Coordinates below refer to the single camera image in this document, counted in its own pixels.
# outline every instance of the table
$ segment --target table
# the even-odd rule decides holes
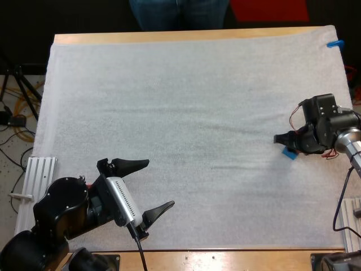
[[[217,40],[283,36],[303,33],[317,27],[228,29],[180,32],[58,34],[57,44],[101,44],[132,42],[166,42]],[[150,270],[311,270],[311,253],[342,252],[336,250],[268,250],[268,251],[156,251],[146,252]],[[142,270],[137,252],[121,252],[121,270]]]

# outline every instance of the metal pipe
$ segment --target metal pipe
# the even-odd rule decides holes
[[[361,177],[361,130],[352,128],[341,133],[334,144],[336,151],[346,154]]]

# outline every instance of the black background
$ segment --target black background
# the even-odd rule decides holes
[[[345,40],[345,64],[361,67],[361,1],[307,0],[310,22],[237,22],[228,8],[225,28],[336,26]],[[0,48],[15,64],[46,65],[50,46],[57,33],[140,31],[127,0],[11,0],[0,11]],[[0,73],[6,65],[0,60]],[[27,71],[26,73],[44,73]]]

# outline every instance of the blue object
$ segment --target blue object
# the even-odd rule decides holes
[[[298,154],[293,152],[293,151],[289,151],[287,150],[287,147],[284,147],[283,152],[284,155],[288,156],[289,158],[291,158],[292,160],[296,159]]]
[[[143,31],[222,29],[229,0],[129,0]]]
[[[340,48],[340,51],[342,51],[344,49],[344,47],[345,47],[345,42],[343,40],[338,40],[338,41],[329,42],[327,44],[328,48],[332,48],[332,47],[335,47],[335,46],[338,46]]]

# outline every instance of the tripod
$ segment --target tripod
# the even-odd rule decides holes
[[[25,76],[23,74],[23,66],[24,65],[21,65],[21,64],[15,65],[14,63],[12,63],[9,60],[9,58],[5,55],[5,53],[1,50],[1,48],[0,48],[0,59],[4,60],[4,62],[6,63],[6,66],[7,66],[4,82],[2,84],[2,90],[0,93],[0,102],[2,101],[4,93],[5,93],[7,80],[9,78],[9,76],[12,75],[12,76],[14,76],[16,83],[18,84],[26,102],[28,103],[31,111],[33,112],[35,119],[38,120],[39,119],[38,112],[36,112],[34,105],[31,103],[24,85],[32,92],[32,94],[34,94],[34,96],[38,99],[39,102],[41,102],[42,97],[39,94],[39,92],[32,86],[32,84],[25,78]]]

